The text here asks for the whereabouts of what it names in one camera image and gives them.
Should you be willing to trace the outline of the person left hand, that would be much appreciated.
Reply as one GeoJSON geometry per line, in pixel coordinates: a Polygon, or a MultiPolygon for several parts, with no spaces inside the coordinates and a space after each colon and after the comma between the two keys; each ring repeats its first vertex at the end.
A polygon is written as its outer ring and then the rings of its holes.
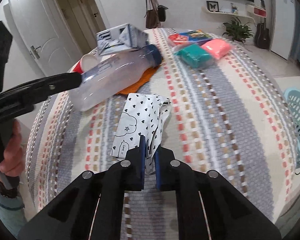
{"type": "Polygon", "coordinates": [[[21,146],[22,135],[18,120],[14,120],[12,136],[4,150],[4,159],[0,163],[0,172],[9,177],[18,177],[25,168],[23,148],[21,146]]]}

